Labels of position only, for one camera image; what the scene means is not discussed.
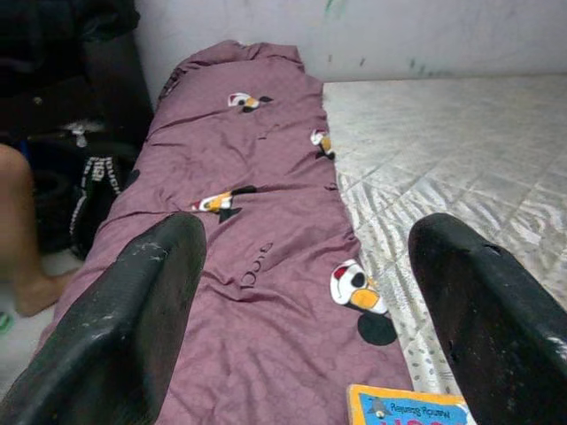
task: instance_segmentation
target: bare foot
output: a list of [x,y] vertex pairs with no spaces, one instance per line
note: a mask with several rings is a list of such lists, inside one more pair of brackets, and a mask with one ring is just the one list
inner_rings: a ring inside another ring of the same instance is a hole
[[24,290],[16,293],[18,314],[30,317],[54,305],[76,271],[76,269],[70,270],[59,276],[43,276],[36,282],[26,285]]

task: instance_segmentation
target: white wall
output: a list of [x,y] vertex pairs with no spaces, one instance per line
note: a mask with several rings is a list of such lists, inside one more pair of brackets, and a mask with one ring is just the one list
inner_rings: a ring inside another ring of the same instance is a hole
[[567,0],[137,0],[152,100],[226,39],[296,44],[325,81],[567,72]]

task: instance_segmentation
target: bedding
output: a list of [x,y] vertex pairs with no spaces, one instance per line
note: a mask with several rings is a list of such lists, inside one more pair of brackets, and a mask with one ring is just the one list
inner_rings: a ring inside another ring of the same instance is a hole
[[459,388],[408,260],[450,213],[510,252],[567,308],[567,76],[325,84],[338,186],[414,388]]
[[349,384],[411,389],[374,326],[380,287],[356,264],[335,156],[295,48],[223,42],[183,61],[43,341],[128,241],[188,211],[207,259],[157,423],[344,424]]

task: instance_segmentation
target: cartoon print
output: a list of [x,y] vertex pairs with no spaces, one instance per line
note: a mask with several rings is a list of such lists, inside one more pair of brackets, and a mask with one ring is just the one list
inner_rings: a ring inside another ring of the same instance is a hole
[[254,186],[244,186],[243,188],[224,192],[220,195],[215,195],[214,197],[201,199],[200,201],[195,202],[191,206],[190,210],[195,213],[202,212],[218,214],[220,217],[219,223],[222,223],[242,211],[242,208],[232,208],[232,199],[234,196],[254,192],[256,192],[256,188]]
[[380,397],[374,397],[372,400],[372,407],[368,410],[368,413],[375,414],[378,418],[383,419],[386,415],[392,414],[384,405],[384,402]]
[[260,107],[260,103],[271,102],[271,97],[262,96],[255,99],[247,93],[233,93],[229,96],[229,106],[242,106],[242,112],[252,112]]
[[315,158],[335,158],[335,151],[330,147],[329,134],[325,130],[313,130],[313,132],[311,133],[311,143],[315,146],[319,146],[319,148],[321,149],[321,151],[317,152]]
[[362,312],[358,332],[373,345],[388,345],[397,335],[392,321],[384,316],[388,308],[377,291],[377,284],[354,259],[345,261],[330,276],[330,295],[339,305]]
[[384,299],[378,295],[376,284],[367,277],[358,263],[349,259],[337,267],[330,277],[330,295],[337,304],[354,305],[372,313],[388,311]]

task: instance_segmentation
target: blue book cover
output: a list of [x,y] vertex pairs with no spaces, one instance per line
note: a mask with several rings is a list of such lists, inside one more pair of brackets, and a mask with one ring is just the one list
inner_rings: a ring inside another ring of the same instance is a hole
[[348,405],[351,425],[475,424],[460,396],[351,385]]

